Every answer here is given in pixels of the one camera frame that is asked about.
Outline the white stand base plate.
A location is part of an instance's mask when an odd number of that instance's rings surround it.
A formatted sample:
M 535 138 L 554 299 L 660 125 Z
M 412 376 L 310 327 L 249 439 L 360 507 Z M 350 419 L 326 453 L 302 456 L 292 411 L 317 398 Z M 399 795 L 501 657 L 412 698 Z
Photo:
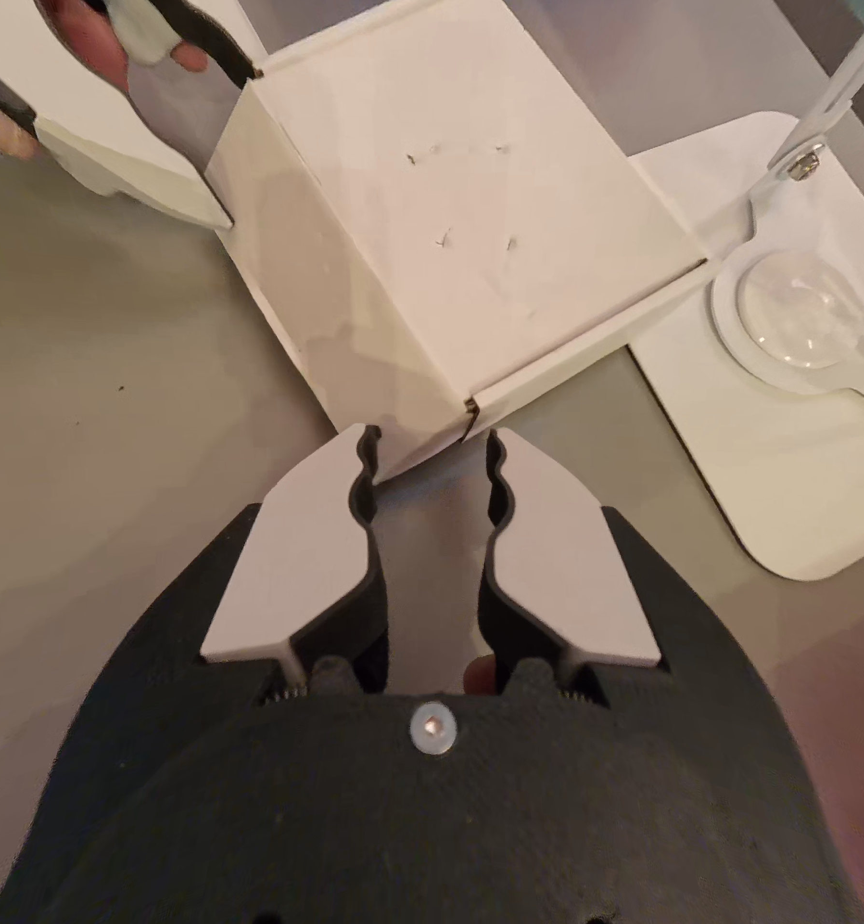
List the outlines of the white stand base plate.
M 864 558 L 864 395 L 767 384 L 720 336 L 749 264 L 797 241 L 752 235 L 749 189 L 796 119 L 749 115 L 630 156 L 721 261 L 714 280 L 630 349 L 738 540 L 774 574 L 830 577 Z

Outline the person's left hand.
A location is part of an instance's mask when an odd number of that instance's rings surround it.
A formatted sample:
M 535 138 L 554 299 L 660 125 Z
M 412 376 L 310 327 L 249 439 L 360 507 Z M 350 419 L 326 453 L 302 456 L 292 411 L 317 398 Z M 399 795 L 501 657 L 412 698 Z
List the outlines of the person's left hand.
M 183 40 L 153 2 L 40 1 L 38 7 L 81 62 L 126 95 L 132 56 L 141 66 L 169 57 L 189 73 L 207 71 L 207 54 Z

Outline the white cardboard box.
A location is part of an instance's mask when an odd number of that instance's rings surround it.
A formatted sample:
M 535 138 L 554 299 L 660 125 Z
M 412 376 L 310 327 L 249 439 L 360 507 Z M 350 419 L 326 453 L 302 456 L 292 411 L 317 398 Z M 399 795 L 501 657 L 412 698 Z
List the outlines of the white cardboard box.
M 221 241 L 391 479 L 624 346 L 715 266 L 504 2 L 386 2 L 243 89 Z

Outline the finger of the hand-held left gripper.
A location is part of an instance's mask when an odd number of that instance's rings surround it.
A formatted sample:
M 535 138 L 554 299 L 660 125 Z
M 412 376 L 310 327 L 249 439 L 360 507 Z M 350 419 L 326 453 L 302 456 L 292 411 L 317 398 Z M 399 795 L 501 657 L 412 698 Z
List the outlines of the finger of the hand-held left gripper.
M 203 50 L 242 89 L 262 76 L 267 51 L 240 1 L 153 1 L 181 39 Z
M 34 2 L 0 2 L 0 109 L 79 183 L 216 230 L 230 215 L 129 97 L 80 63 Z

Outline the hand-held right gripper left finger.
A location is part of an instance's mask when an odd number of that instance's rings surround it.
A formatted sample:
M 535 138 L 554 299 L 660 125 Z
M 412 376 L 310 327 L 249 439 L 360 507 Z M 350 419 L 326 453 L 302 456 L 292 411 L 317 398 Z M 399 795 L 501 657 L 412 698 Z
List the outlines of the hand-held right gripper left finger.
M 287 687 L 340 657 L 369 694 L 390 670 L 389 602 L 373 530 L 381 431 L 357 423 L 270 489 L 201 644 L 209 664 L 271 660 Z

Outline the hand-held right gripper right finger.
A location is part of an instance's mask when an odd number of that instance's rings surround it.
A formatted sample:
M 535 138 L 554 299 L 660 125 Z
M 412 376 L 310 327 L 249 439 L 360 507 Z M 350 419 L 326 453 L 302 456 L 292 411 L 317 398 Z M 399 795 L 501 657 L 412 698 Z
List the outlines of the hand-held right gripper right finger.
M 485 441 L 489 483 L 477 625 L 493 692 L 538 660 L 562 695 L 665 683 L 665 657 L 606 508 L 560 463 L 500 427 Z

